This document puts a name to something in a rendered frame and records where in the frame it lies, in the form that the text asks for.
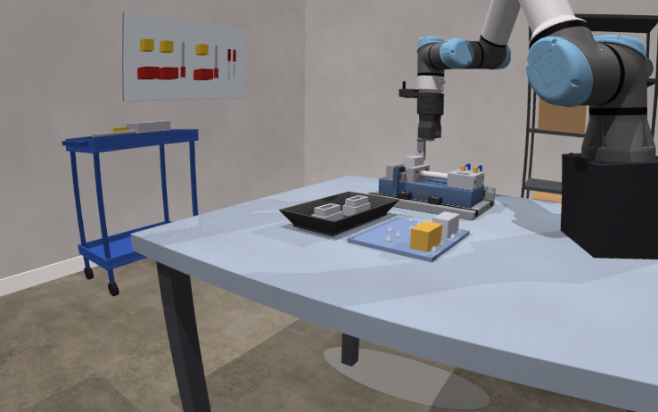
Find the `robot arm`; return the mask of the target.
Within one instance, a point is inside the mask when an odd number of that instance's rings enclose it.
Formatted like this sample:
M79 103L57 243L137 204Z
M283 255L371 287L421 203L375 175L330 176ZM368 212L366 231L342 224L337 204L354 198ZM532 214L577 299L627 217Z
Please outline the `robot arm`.
M511 61L507 43L521 7L533 34L526 72L534 92L553 105L589 106L581 157L655 160L643 43L627 36L593 37L568 0L492 0L479 41L419 38L417 76L444 77L444 70L450 69L504 69Z

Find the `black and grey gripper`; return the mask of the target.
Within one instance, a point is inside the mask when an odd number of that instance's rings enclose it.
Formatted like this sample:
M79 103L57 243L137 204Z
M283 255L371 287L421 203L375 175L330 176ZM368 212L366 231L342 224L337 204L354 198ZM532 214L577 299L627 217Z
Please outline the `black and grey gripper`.
M440 118L444 114L444 94L441 92L444 91L445 83L443 77L417 76L417 89L403 89L406 88L406 81L403 81L402 89L399 89L399 97L417 98L419 125L416 155L424 156L424 159L426 141L441 138Z

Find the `yellow-orange block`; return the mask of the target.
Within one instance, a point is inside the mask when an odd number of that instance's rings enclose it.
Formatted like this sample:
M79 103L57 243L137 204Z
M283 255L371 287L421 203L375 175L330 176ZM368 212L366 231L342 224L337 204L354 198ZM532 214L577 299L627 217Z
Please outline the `yellow-orange block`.
M428 252L441 242L442 224L424 221L411 228L410 249Z

